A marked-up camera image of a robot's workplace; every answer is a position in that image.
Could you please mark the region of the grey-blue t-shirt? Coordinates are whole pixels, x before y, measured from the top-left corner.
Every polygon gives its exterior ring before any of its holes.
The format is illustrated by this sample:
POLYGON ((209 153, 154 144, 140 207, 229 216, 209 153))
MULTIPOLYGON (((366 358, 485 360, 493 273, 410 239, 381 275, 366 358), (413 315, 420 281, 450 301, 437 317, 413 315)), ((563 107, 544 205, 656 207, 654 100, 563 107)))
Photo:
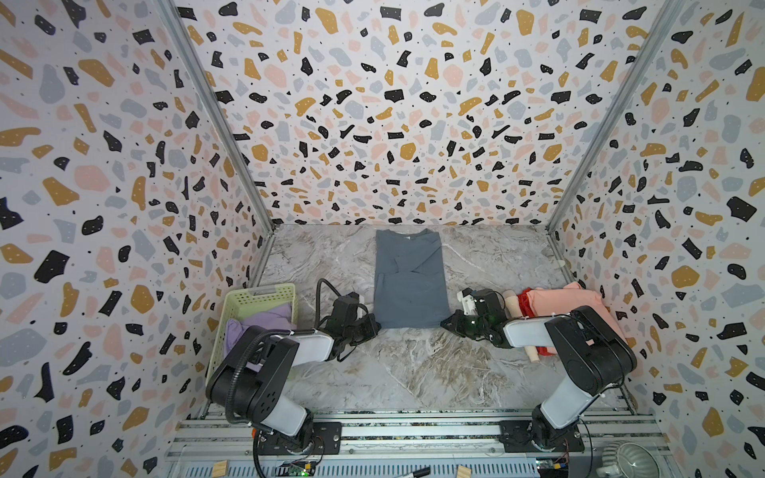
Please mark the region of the grey-blue t-shirt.
POLYGON ((440 235, 376 233, 374 314, 384 329, 436 329, 450 315, 440 235))

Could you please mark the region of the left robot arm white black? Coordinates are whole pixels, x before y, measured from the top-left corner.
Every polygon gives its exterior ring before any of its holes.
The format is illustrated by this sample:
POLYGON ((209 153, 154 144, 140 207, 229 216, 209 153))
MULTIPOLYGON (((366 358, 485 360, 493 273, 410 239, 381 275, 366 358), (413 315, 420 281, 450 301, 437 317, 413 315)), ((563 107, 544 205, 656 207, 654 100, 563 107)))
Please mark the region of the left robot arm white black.
POLYGON ((249 326, 212 373, 205 395, 224 408, 229 423, 253 427, 285 452, 315 449, 314 414, 284 394, 292 368, 342 362, 381 328, 356 293, 337 297, 332 313, 320 316, 312 329, 249 326))

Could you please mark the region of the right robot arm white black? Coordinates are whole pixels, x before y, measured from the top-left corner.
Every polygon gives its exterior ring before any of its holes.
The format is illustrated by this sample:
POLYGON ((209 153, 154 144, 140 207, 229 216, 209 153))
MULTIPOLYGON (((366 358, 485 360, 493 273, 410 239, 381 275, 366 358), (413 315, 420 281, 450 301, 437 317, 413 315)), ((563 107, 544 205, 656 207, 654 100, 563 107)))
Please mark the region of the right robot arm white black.
POLYGON ((489 289, 458 294, 461 309, 440 326, 498 349, 522 349, 529 360, 556 356, 565 370, 553 394, 528 419, 501 422, 508 452, 581 451, 581 415, 607 390, 620 388, 637 358, 599 296, 579 284, 502 295, 489 289))

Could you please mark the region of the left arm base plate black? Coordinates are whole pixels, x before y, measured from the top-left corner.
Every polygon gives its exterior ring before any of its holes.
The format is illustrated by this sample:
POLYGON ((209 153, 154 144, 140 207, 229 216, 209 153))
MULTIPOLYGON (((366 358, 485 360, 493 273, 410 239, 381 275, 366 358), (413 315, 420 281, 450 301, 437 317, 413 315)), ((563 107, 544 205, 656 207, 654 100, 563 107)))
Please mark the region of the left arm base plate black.
POLYGON ((278 431, 265 433, 255 448, 260 456, 338 455, 343 424, 339 421, 309 421, 295 436, 278 431))

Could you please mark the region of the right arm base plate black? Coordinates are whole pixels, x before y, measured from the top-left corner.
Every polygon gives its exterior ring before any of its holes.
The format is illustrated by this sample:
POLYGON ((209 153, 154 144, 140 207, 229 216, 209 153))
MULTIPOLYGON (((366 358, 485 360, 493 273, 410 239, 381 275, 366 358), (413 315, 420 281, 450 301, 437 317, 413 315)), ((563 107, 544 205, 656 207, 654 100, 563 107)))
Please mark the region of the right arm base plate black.
POLYGON ((508 453, 584 452, 585 444, 576 424, 565 428, 540 427, 531 419, 499 422, 499 441, 508 453))

